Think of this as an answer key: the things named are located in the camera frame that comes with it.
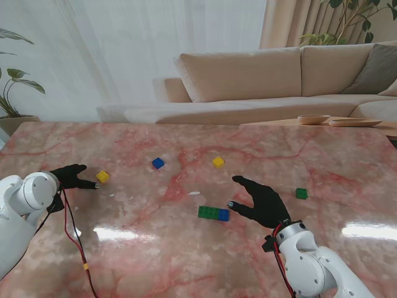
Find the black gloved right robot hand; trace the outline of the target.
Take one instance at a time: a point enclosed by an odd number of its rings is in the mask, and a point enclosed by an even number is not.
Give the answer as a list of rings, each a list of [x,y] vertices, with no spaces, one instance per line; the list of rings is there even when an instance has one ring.
[[[285,220],[291,220],[290,214],[279,194],[270,186],[259,184],[243,176],[233,176],[232,180],[245,188],[246,192],[252,197],[253,207],[229,201],[229,209],[243,217],[256,221],[265,228],[275,229]]]

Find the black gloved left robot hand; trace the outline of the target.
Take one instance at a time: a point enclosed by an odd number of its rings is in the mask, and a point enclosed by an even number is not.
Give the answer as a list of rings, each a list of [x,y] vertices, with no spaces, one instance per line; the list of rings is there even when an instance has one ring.
[[[87,169],[86,165],[73,164],[50,171],[65,189],[98,189],[95,182],[80,179],[78,175]]]

